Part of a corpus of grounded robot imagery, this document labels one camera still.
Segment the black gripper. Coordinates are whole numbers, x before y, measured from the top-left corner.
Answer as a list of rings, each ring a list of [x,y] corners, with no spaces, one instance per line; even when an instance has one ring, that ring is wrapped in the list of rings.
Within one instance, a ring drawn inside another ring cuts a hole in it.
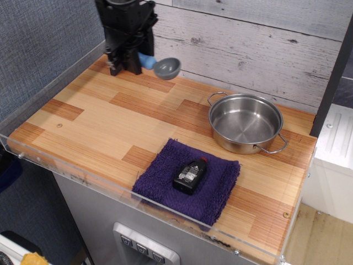
[[[106,46],[107,64],[112,76],[125,70],[140,75],[142,73],[138,52],[154,56],[153,26],[158,21],[154,12],[154,1],[95,1],[102,25],[113,25],[126,33],[127,51],[122,58],[117,50]]]

